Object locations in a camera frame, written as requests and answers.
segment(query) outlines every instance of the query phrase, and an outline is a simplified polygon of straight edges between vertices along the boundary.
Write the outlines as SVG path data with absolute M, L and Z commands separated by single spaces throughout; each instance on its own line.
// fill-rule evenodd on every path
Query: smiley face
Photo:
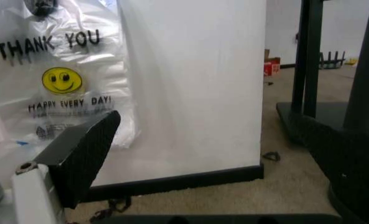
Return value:
M 82 86 L 81 76 L 67 68 L 52 68 L 43 74 L 43 86 L 57 94 L 66 94 L 78 90 Z

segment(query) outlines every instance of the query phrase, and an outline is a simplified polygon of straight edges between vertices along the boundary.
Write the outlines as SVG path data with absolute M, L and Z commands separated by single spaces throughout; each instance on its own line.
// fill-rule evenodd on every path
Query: plastic bag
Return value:
M 39 142 L 117 110 L 113 145 L 137 134 L 120 16 L 97 0 L 0 0 L 0 117 Z

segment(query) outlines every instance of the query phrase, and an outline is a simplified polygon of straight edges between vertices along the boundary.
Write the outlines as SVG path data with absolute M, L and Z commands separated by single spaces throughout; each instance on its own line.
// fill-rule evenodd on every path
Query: white panel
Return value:
M 266 48 L 282 64 L 296 60 L 295 35 L 299 30 L 302 0 L 267 0 Z M 324 2 L 321 51 L 346 51 L 358 57 L 369 16 L 369 0 L 331 0 Z
M 124 0 L 142 133 L 93 185 L 259 165 L 265 0 Z

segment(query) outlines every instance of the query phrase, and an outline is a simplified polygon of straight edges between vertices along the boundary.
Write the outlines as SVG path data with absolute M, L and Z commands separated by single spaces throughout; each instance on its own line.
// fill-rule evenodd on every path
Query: yellow smiley face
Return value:
M 66 94 L 78 90 L 82 86 L 81 76 L 67 68 L 52 68 L 43 74 L 43 86 L 57 94 Z

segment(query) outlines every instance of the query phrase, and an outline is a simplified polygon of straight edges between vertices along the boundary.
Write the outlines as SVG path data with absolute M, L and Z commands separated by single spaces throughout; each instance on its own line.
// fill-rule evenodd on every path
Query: screw hole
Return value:
M 27 169 L 31 166 L 31 163 L 27 162 L 27 163 L 24 163 L 20 166 L 21 169 Z

